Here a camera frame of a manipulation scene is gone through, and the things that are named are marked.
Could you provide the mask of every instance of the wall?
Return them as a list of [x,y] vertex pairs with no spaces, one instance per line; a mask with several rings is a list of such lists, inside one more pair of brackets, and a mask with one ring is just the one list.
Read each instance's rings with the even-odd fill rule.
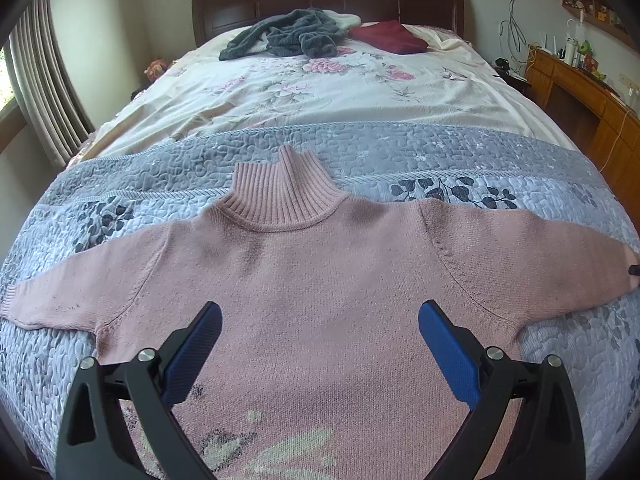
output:
[[[478,52],[488,61],[497,57],[510,57],[506,46],[506,35],[502,38],[502,50],[498,38],[498,28],[502,20],[509,18],[510,0],[465,0],[465,35]],[[540,33],[548,34],[548,47],[553,49],[553,36],[558,39],[558,47],[566,39],[567,20],[572,18],[561,7],[561,0],[517,0],[514,16],[529,43],[541,43]],[[590,40],[599,70],[610,76],[607,82],[620,93],[625,88],[619,82],[620,72],[625,72],[640,84],[640,55],[599,28],[586,25],[586,38]],[[527,48],[519,55],[526,60]]]
[[0,153],[0,265],[55,176],[38,137],[28,126]]
[[140,0],[51,0],[60,54],[97,128],[144,80],[151,61]]
[[142,0],[154,57],[178,59],[196,48],[191,0]]

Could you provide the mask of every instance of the metal screw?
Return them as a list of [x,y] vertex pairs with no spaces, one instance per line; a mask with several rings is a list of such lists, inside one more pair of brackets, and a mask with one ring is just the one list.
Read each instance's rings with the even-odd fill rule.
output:
[[80,367],[82,370],[88,370],[89,368],[93,368],[95,365],[95,359],[93,357],[85,357],[80,361]]
[[486,349],[486,356],[494,361],[499,361],[504,357],[504,352],[497,346],[489,346],[489,348]]
[[550,355],[546,358],[546,362],[552,365],[554,368],[559,368],[562,366],[562,359],[557,355]]
[[156,351],[153,348],[145,348],[138,354],[138,361],[152,361],[156,357]]

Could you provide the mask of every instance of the floral bedsheet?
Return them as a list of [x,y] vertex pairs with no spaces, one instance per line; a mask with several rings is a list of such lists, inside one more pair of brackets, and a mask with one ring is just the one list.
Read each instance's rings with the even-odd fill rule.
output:
[[345,121],[476,126],[574,149],[468,43],[440,29],[406,27],[429,43],[428,52],[400,56],[345,40],[330,59],[258,54],[219,61],[242,29],[226,32],[180,59],[101,126],[79,158],[242,128]]

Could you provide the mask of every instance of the bed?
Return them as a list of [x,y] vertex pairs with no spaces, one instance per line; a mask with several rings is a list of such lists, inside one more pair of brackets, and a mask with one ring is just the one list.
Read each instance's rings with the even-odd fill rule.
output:
[[[400,19],[431,48],[402,57],[345,40],[331,59],[217,60],[241,27],[309,6]],[[235,162],[272,161],[282,144],[314,150],[340,187],[372,200],[528,208],[640,251],[594,166],[464,41],[463,0],[193,0],[193,20],[199,48],[100,127],[30,213],[0,270],[0,298],[69,254],[196,215],[228,191]],[[590,479],[639,418],[639,306],[636,292],[518,338],[523,359],[555,353],[567,366]],[[0,400],[53,471],[66,392],[93,337],[0,320],[0,348]]]

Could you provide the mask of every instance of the window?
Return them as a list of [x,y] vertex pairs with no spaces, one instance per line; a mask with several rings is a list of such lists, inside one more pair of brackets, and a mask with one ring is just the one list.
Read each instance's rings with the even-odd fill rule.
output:
[[9,81],[9,71],[4,62],[4,48],[0,49],[0,110],[2,110],[11,99],[14,98],[14,90]]
[[0,153],[24,127],[24,117],[14,99],[9,71],[4,59],[4,48],[0,49]]

